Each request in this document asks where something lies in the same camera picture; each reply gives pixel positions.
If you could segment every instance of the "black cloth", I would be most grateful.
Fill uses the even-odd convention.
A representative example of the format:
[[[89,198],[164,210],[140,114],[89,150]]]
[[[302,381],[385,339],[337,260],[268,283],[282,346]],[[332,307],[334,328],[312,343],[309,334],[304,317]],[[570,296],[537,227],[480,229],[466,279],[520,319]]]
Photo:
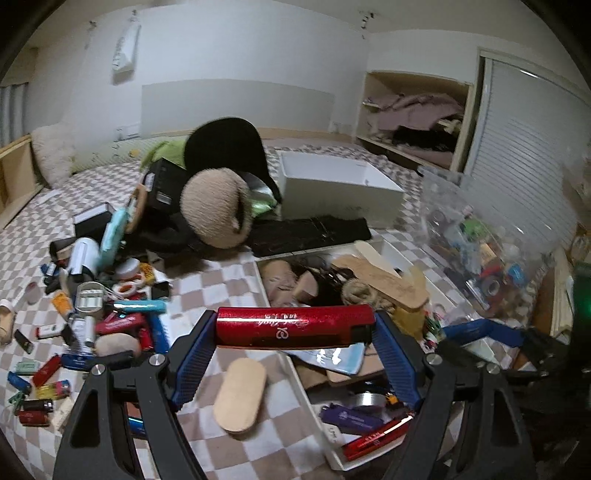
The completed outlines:
[[[342,220],[333,216],[284,220],[256,220],[246,244],[257,257],[369,240],[365,218]]]
[[[392,136],[392,143],[408,144],[412,147],[424,148],[438,152],[453,152],[456,149],[457,138],[442,130],[413,130],[398,127]]]
[[[279,188],[269,175],[261,136],[243,118],[220,118],[200,126],[188,138],[183,157],[189,178],[208,168],[245,171],[261,179],[281,203]]]

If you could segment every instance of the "white pillow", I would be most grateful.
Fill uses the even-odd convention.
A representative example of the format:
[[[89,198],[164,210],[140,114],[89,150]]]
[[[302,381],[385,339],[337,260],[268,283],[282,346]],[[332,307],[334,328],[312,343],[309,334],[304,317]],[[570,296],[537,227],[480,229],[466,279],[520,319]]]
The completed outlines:
[[[43,178],[55,189],[72,174],[76,150],[71,129],[66,124],[39,127],[31,133],[35,160]]]

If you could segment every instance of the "black hat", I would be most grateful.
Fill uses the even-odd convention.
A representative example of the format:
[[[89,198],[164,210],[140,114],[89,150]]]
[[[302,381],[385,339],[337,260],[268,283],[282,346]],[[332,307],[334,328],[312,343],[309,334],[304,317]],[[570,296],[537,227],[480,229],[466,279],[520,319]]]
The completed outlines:
[[[243,118],[220,118],[196,129],[185,144],[184,163],[189,177],[208,168],[251,173],[261,179],[281,203],[279,188],[269,175],[261,136],[255,126]]]

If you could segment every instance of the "clear plastic bag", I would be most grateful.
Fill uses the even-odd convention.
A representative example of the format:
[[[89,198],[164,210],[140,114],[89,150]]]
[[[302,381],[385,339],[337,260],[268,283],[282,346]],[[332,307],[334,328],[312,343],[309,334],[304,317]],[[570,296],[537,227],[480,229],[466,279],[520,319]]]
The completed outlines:
[[[514,225],[492,205],[470,196],[479,191],[477,180],[430,167],[419,172],[423,248],[480,315],[507,315],[520,304],[525,286],[557,241],[534,242],[533,233],[528,234],[531,225]]]

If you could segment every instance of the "blue lighter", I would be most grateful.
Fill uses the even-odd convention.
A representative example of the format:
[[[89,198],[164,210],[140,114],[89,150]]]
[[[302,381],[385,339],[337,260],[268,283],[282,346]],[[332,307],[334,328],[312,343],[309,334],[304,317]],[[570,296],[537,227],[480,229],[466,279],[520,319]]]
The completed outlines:
[[[31,390],[33,389],[31,384],[27,380],[19,377],[17,374],[13,372],[8,372],[8,383],[10,383],[17,390],[23,392],[25,395],[31,393]]]

